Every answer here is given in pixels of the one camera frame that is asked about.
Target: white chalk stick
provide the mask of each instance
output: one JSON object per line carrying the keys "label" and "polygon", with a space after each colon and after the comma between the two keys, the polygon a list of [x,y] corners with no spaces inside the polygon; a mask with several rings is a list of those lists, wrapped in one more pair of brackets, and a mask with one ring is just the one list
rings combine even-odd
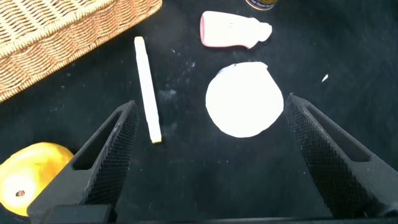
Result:
{"label": "white chalk stick", "polygon": [[136,47],[139,81],[141,84],[142,98],[144,100],[145,116],[147,118],[150,140],[152,140],[152,143],[162,142],[154,86],[150,75],[144,39],[142,37],[136,37],[134,39],[134,45]]}

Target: wicker basket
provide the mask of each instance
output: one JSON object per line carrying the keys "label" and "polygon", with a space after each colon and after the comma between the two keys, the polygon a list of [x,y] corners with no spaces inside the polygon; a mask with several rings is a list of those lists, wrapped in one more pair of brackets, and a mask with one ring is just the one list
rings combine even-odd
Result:
{"label": "wicker basket", "polygon": [[0,0],[0,102],[161,5],[162,0]]}

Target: yellow lemon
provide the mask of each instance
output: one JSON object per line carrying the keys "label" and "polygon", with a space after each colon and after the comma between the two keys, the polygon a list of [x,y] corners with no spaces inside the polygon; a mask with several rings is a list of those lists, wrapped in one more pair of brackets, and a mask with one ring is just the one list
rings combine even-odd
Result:
{"label": "yellow lemon", "polygon": [[27,207],[68,164],[73,154],[65,147],[41,142],[26,147],[0,165],[0,203],[27,216]]}

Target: pink rubber object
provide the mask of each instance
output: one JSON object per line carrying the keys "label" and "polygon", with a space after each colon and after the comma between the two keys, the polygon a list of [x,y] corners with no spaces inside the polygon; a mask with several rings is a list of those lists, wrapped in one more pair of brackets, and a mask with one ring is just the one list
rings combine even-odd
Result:
{"label": "pink rubber object", "polygon": [[272,26],[223,12],[206,11],[200,19],[200,39],[207,47],[230,47],[242,45],[248,49],[271,35]]}

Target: woven basket rim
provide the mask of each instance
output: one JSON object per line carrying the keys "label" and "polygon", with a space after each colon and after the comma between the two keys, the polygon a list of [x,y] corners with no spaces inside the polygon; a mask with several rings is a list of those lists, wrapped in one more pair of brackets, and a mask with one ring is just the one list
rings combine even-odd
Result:
{"label": "woven basket rim", "polygon": [[43,26],[33,32],[22,35],[15,40],[5,42],[0,45],[0,59],[6,58],[15,52],[25,49],[36,42],[50,37],[52,34],[64,29],[75,22],[84,19],[92,13],[104,9],[117,0],[96,0],[85,7],[78,8],[75,11],[69,12],[66,16],[56,19],[50,24]]}

